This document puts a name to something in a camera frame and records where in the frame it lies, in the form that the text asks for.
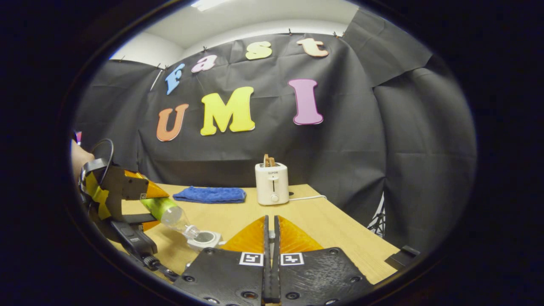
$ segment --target white cable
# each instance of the white cable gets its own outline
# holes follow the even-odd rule
[[[307,200],[307,199],[315,199],[315,198],[325,198],[325,200],[327,200],[327,197],[320,194],[320,195],[315,195],[313,197],[305,197],[305,198],[296,198],[296,199],[289,199],[289,201],[296,201],[296,200]]]

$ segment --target table surface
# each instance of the table surface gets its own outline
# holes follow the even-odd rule
[[[186,186],[157,184],[168,194],[178,193]],[[291,201],[281,205],[264,206],[257,202],[255,188],[246,191],[244,203],[202,204],[184,201],[176,203],[184,209],[191,224],[200,230],[215,231],[224,241],[241,231],[256,219],[268,215],[269,229],[274,229],[274,216],[282,216],[314,238],[323,248],[340,247],[353,261],[368,281],[375,284],[395,273],[384,261],[399,251],[363,225],[349,217],[325,198]],[[319,195],[309,185],[289,186],[294,194],[291,198]],[[139,201],[122,201],[124,215],[147,213]],[[185,264],[193,261],[198,253],[189,248],[186,238],[180,233],[159,224],[145,232],[157,244],[158,258],[163,265],[181,274]],[[121,244],[112,242],[119,250]]]

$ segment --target toaster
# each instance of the toaster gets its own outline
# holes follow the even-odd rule
[[[261,205],[277,205],[289,202],[289,182],[287,167],[282,163],[265,167],[264,163],[255,165],[257,183],[257,202]]]

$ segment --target white wall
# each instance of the white wall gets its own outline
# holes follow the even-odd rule
[[[176,63],[183,48],[170,40],[142,32],[122,46],[110,59],[133,60],[161,68]]]
[[[270,22],[257,23],[250,26],[237,28],[226,31],[214,37],[204,39],[188,47],[183,51],[183,54],[178,58],[182,60],[193,54],[202,51],[202,47],[211,48],[224,44],[229,41],[259,36],[265,34],[289,33],[289,29],[293,33],[317,33],[332,35],[336,32],[338,36],[342,36],[342,32],[347,29],[348,25],[342,23],[321,21],[321,20],[277,20]]]

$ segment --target black fabric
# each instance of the black fabric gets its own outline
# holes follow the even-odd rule
[[[296,43],[304,38],[322,41],[329,55],[306,54]],[[245,48],[256,41],[269,41],[272,55],[247,60]],[[210,54],[218,56],[213,68],[190,72]],[[180,83],[167,95],[165,78],[181,63]],[[254,187],[254,165],[267,153],[287,165],[290,185],[309,184],[363,225],[384,194],[385,239],[420,251],[441,239],[465,206],[476,149],[462,92],[436,56],[372,14],[359,10],[343,38],[240,39],[172,64],[153,85],[158,73],[145,64],[107,62],[80,107],[83,148],[109,137],[119,165],[159,183],[208,187]],[[317,81],[321,124],[293,123],[288,81],[296,78]],[[202,136],[202,97],[218,93],[226,103],[245,86],[254,88],[255,129]],[[184,103],[178,136],[159,141],[159,112]]]

